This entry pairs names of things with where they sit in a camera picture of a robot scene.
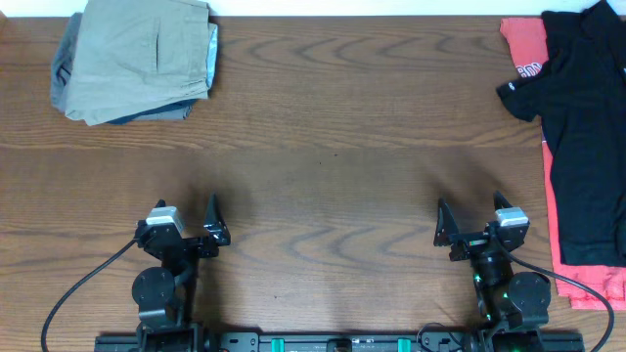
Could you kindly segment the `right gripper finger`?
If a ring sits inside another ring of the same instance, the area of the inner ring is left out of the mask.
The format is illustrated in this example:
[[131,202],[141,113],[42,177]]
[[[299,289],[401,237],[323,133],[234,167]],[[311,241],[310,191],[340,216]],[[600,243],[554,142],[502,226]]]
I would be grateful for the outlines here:
[[493,203],[496,210],[513,207],[500,191],[496,191],[493,194]]
[[460,233],[454,215],[444,198],[437,204],[437,221],[433,244],[435,246],[449,246],[458,240]]

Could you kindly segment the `black polo shirt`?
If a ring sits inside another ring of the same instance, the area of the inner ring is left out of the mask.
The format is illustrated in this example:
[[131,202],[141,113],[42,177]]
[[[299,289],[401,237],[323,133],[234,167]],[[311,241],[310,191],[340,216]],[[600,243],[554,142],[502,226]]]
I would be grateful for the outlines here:
[[625,22],[600,1],[542,15],[549,58],[497,94],[516,118],[542,120],[562,263],[625,264]]

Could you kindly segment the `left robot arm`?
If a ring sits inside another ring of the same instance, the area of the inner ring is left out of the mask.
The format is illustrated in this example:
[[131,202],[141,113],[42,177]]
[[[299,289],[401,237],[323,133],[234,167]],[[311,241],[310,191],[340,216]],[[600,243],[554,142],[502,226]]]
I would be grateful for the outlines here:
[[202,351],[203,327],[191,321],[201,259],[216,257],[231,243],[215,194],[209,197],[203,237],[185,238],[178,209],[160,200],[148,217],[138,222],[134,240],[160,261],[141,272],[132,285],[138,305],[137,328],[141,351]]

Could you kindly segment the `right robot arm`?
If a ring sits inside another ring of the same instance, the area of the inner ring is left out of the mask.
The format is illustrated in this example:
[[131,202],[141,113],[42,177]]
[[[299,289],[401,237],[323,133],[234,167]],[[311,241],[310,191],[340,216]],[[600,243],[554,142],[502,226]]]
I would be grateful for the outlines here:
[[538,329],[548,323],[550,280],[536,272],[515,273],[512,251],[529,229],[525,212],[497,192],[495,219],[481,231],[463,233],[448,203],[437,205],[433,244],[448,246],[451,261],[469,261],[482,323],[463,338],[466,351],[540,350]]

